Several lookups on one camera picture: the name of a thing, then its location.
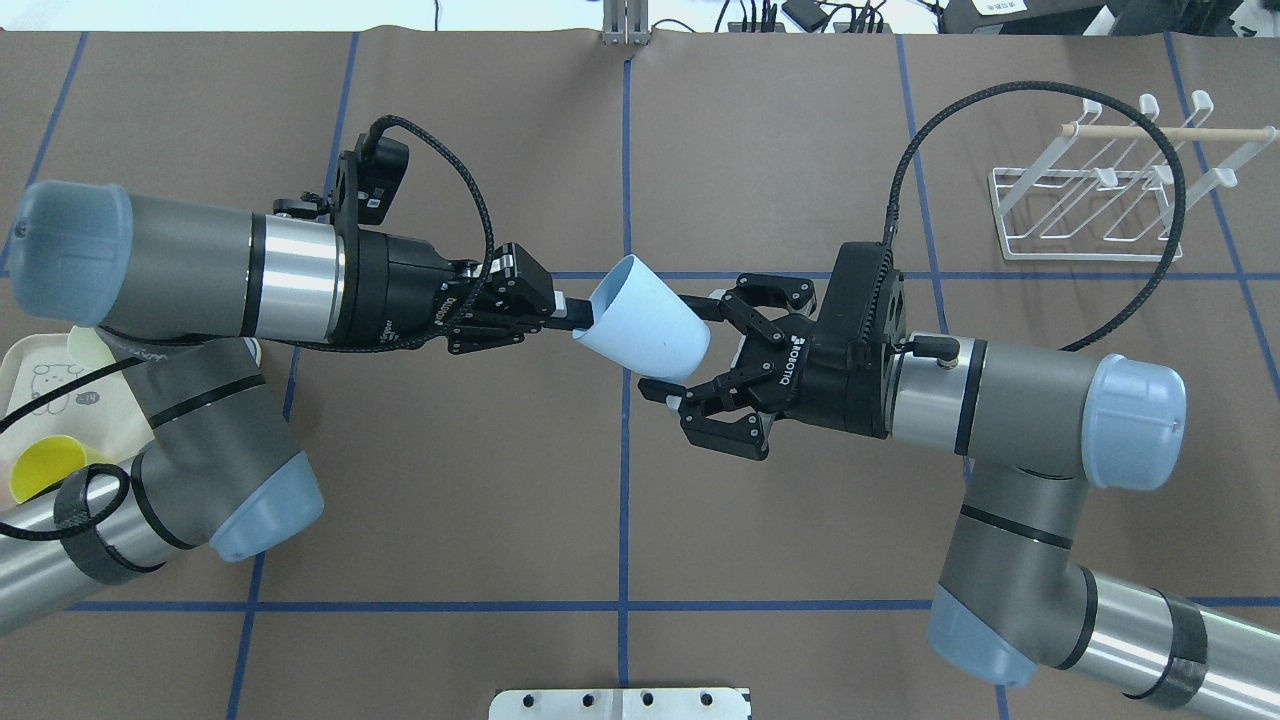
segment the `black rubber band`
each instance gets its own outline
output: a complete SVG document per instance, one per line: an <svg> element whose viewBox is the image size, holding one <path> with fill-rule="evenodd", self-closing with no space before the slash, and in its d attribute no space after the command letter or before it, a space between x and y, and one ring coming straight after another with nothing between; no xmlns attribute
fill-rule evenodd
<svg viewBox="0 0 1280 720"><path fill-rule="evenodd" d="M257 334L257 314L262 307L262 273L266 268L266 218L253 213L248 245L248 286L244 292L244 320L241 337Z"/></svg>
<svg viewBox="0 0 1280 720"><path fill-rule="evenodd" d="M1080 628L1080 637L1075 639L1071 655L1068 655L1061 665L1055 665L1055 670L1070 670L1084 657L1089 639L1093 638L1093 628L1098 621L1098 580L1088 568L1080 568L1080 571L1084 573L1084 625Z"/></svg>
<svg viewBox="0 0 1280 720"><path fill-rule="evenodd" d="M174 405L168 410L161 410L160 413L156 413L155 415L147 418L147 424L151 425L151 429L154 430L170 420L182 418L187 413L191 413L193 410L200 410L201 407L206 405L212 405L214 402L218 402L224 397L230 397L237 392L242 392L261 384L266 384L266 380L262 379L262 375L255 374L247 378L241 378L236 382L227 383L221 387L215 387L214 389L197 395L196 397L183 400L182 402Z"/></svg>
<svg viewBox="0 0 1280 720"><path fill-rule="evenodd" d="M133 465L129 468L129 475L133 477L131 486L133 487L134 496L138 498L138 510L142 511L142 518L148 525L151 525L151 529L160 536L160 539L173 547L177 547L178 550L195 550L196 546L187 544L178 539L178 536L170 533L169 528L164 527L164 523L161 523L160 518L156 516L155 509L151 507L151 500L147 498L147 488L142 484L142 455L143 454L140 452L133 459Z"/></svg>
<svg viewBox="0 0 1280 720"><path fill-rule="evenodd" d="M964 382L960 401L960 423L956 427L956 455L969 455L969 436L973 434L973 413L978 407L978 386L982 384L982 366L987 361L987 341L973 341L969 354L969 375Z"/></svg>
<svg viewBox="0 0 1280 720"><path fill-rule="evenodd" d="M1030 525L1024 525L1009 518L1001 515L995 515L987 512L986 510L979 510L972 505L961 505L960 514L965 518L978 520L979 523L986 523L993 528L1000 528L1018 536L1023 536L1027 539L1033 539L1036 542L1042 542L1046 544L1052 544L1053 547L1061 547L1062 550L1071 550L1071 538L1064 538L1062 536L1055 536L1053 533L1042 530L1039 528L1033 528Z"/></svg>
<svg viewBox="0 0 1280 720"><path fill-rule="evenodd" d="M54 497L55 525L65 527L83 523L88 518L88 483L100 474L110 474L125 487L129 486L128 473L115 465L90 465L73 473L63 480L63 487ZM93 527L92 532L63 538L61 544L67 557L81 573L104 585L123 585L136 577L159 570L164 565L161 562L145 568L129 562L102 539L97 527Z"/></svg>
<svg viewBox="0 0 1280 720"><path fill-rule="evenodd" d="M1178 710L1190 702L1204 684L1204 675L1208 674L1208 630L1204 628L1204 615L1196 603L1184 597L1156 592L1165 598L1174 625L1169 662L1149 691L1142 694L1125 693L1125 697L1146 701L1162 710Z"/></svg>

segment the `light blue joint cap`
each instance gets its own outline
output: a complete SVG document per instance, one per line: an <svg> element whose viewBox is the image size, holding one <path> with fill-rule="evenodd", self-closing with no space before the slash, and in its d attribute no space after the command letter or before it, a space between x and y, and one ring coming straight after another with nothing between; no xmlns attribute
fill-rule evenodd
<svg viewBox="0 0 1280 720"><path fill-rule="evenodd" d="M22 195L9 243L18 305L91 328L124 284L133 249L129 193L115 184L37 182Z"/></svg>
<svg viewBox="0 0 1280 720"><path fill-rule="evenodd" d="M300 452L232 512L209 544L223 560L238 562L298 534L323 510L316 475Z"/></svg>
<svg viewBox="0 0 1280 720"><path fill-rule="evenodd" d="M1100 488L1152 491L1178 462L1187 387L1164 365L1107 355L1084 400L1084 474Z"/></svg>
<svg viewBox="0 0 1280 720"><path fill-rule="evenodd" d="M929 644L947 662L993 685L1025 687L1036 664L942 585L929 611Z"/></svg>

